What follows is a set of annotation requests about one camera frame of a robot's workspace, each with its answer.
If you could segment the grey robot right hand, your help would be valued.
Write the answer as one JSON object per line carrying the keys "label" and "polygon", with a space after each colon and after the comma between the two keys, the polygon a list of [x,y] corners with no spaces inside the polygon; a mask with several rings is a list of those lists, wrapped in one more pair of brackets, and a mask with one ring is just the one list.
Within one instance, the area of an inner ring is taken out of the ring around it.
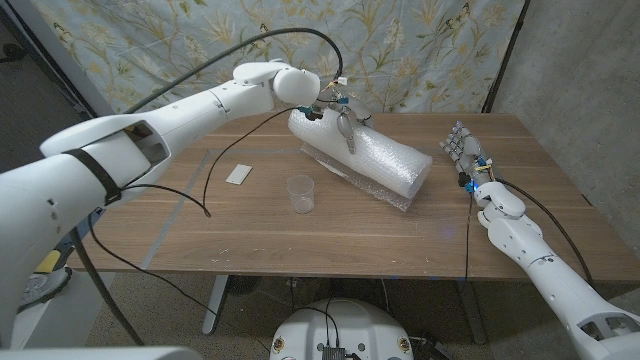
{"label": "grey robot right hand", "polygon": [[467,192],[473,193],[481,185],[494,180],[491,160],[479,140],[461,121],[455,123],[447,138],[439,145],[454,162],[458,185]]}

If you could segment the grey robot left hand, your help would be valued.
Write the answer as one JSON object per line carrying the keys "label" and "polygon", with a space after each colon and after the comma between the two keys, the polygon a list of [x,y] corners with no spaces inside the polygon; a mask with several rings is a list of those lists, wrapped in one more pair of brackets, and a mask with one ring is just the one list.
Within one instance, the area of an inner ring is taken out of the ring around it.
{"label": "grey robot left hand", "polygon": [[307,120],[315,121],[323,117],[325,109],[331,109],[338,113],[337,128],[344,137],[349,152],[355,154],[356,144],[352,123],[357,122],[374,129],[375,123],[371,111],[360,99],[345,96],[340,92],[321,93],[311,106],[303,107],[301,111]]}

